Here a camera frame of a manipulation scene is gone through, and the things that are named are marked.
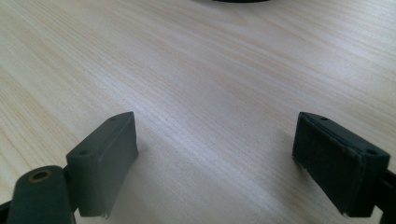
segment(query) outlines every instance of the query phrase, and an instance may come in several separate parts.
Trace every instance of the light wood surface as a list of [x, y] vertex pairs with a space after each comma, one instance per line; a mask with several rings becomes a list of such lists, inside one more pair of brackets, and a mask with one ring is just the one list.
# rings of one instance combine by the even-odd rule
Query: light wood surface
[[113, 216], [78, 223], [377, 223], [342, 217], [291, 158], [300, 111], [396, 171], [396, 2], [0, 2], [0, 203], [134, 111]]

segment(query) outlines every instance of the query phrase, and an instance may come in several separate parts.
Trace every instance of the table surface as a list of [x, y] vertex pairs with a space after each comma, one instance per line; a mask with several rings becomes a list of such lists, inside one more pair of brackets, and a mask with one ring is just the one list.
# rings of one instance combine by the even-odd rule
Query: table surface
[[377, 223], [341, 216], [291, 157], [300, 111], [396, 171], [396, 2], [0, 2], [0, 203], [134, 111], [140, 155], [108, 219]]

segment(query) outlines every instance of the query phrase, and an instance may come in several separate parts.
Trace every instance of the screw hole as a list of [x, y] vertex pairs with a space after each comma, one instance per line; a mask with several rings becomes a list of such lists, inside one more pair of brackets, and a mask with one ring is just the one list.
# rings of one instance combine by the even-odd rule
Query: screw hole
[[377, 154], [376, 151], [374, 151], [374, 150], [372, 150], [372, 149], [367, 149], [366, 152], [367, 152], [368, 154], [371, 154], [371, 155], [376, 155], [376, 154]]
[[51, 174], [52, 174], [51, 170], [38, 171], [37, 173], [34, 173], [29, 176], [29, 181], [31, 183], [38, 183], [45, 179], [48, 179]]
[[86, 155], [88, 155], [88, 154], [90, 154], [90, 152], [89, 152], [88, 150], [81, 150], [81, 151], [78, 153], [78, 155], [80, 155], [80, 156], [86, 156]]

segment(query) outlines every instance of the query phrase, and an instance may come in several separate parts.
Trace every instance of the wood grain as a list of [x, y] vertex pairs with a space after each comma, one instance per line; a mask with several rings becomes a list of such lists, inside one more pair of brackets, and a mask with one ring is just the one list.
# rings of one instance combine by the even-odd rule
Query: wood grain
[[109, 220], [377, 223], [342, 217], [291, 158], [300, 111], [396, 171], [396, 2], [0, 2], [0, 202], [19, 176], [134, 111], [140, 155]]

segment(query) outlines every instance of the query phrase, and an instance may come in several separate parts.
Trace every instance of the tabletop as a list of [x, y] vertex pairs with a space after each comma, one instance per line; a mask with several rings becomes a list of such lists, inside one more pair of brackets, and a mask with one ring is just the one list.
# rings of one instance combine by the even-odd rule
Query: tabletop
[[396, 171], [396, 2], [0, 2], [0, 203], [17, 179], [134, 111], [139, 157], [109, 219], [377, 223], [343, 217], [292, 159], [300, 111]]

